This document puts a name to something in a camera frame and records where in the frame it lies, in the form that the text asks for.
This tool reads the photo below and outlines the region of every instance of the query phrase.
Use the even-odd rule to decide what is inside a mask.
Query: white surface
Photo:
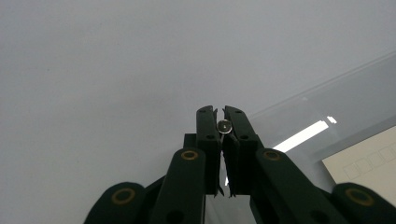
[[[334,181],[374,190],[396,206],[396,127],[323,160]]]
[[[0,223],[82,223],[108,187],[164,175],[199,107],[252,115],[394,51],[394,11],[394,1],[3,1]]]

